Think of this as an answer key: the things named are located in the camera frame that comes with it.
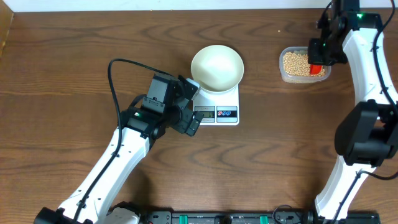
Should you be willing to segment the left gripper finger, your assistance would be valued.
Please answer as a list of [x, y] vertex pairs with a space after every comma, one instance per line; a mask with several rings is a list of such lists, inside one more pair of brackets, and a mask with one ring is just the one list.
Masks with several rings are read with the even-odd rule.
[[200, 92], [200, 84], [190, 78], [184, 78], [181, 75], [178, 76], [178, 80], [181, 96], [188, 100], [194, 100]]
[[199, 111], [193, 111], [188, 117], [188, 124], [185, 133], [189, 136], [194, 136], [199, 128], [199, 125], [203, 119], [203, 113]]

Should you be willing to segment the red plastic measuring scoop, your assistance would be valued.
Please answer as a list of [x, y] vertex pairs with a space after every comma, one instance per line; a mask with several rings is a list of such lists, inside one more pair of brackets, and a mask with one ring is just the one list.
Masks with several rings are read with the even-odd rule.
[[322, 71], [322, 69], [323, 69], [322, 65], [310, 64], [310, 72], [309, 72], [309, 74], [318, 75]]

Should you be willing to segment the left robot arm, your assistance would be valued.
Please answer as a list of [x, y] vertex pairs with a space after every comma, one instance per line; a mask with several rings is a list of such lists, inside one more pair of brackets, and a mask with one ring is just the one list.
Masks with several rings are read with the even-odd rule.
[[129, 174], [167, 128], [194, 136], [203, 115], [188, 108], [200, 85], [190, 78], [156, 73], [147, 94], [118, 113], [118, 126], [94, 168], [56, 210], [41, 209], [35, 223], [104, 223]]

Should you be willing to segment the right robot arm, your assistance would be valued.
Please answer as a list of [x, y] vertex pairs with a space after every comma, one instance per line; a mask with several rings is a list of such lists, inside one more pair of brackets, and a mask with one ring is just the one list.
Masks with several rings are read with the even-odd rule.
[[348, 221], [348, 209], [368, 177], [397, 152], [397, 91], [384, 53], [383, 31], [388, 23], [378, 13], [363, 12], [359, 1], [332, 0], [317, 22], [318, 39], [310, 39], [311, 65], [349, 64], [355, 106], [335, 132], [335, 166], [304, 223]]

